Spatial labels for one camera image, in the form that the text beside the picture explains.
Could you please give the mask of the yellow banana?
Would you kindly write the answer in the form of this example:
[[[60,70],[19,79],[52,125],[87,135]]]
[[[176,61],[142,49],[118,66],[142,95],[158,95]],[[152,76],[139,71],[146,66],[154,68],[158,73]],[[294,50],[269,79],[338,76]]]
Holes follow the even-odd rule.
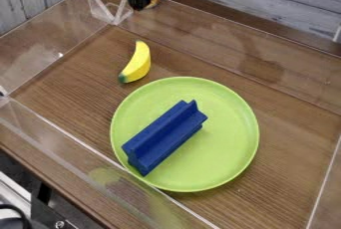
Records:
[[[151,69],[151,49],[146,42],[136,40],[134,55],[119,73],[119,81],[131,83],[142,79]]]

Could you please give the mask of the green round plate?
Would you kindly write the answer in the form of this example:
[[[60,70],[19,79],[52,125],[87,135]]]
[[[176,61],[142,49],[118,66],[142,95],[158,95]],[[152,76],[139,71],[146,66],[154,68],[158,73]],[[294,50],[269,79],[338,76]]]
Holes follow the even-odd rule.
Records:
[[[179,102],[197,103],[202,129],[147,174],[130,165],[124,143]],[[111,121],[111,145],[127,171],[146,184],[174,192],[198,192],[233,180],[258,150],[259,127],[245,99],[225,85],[195,77],[150,82],[123,99]]]

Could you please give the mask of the blue plastic block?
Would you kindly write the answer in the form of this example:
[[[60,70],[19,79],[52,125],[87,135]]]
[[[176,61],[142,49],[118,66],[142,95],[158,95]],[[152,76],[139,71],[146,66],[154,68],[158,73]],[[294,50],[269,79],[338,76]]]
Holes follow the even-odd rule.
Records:
[[[146,176],[201,130],[207,116],[197,101],[179,101],[123,144],[128,164]]]

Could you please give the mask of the clear acrylic enclosure wall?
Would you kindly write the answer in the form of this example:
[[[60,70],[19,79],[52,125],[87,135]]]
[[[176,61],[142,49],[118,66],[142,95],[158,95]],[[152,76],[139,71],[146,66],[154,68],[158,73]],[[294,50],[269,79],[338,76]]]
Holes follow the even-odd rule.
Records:
[[[183,4],[63,0],[0,37],[0,150],[110,229],[341,229],[341,54]],[[119,81],[136,47],[148,74]],[[111,121],[140,86],[195,77],[245,99],[259,144],[242,173],[162,190],[122,166]]]

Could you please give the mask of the black metal bracket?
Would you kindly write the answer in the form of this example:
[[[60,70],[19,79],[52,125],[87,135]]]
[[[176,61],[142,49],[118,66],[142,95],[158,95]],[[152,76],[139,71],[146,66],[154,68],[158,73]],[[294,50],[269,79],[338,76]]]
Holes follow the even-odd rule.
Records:
[[[79,229],[69,220],[36,197],[31,198],[31,220],[40,224],[39,229]]]

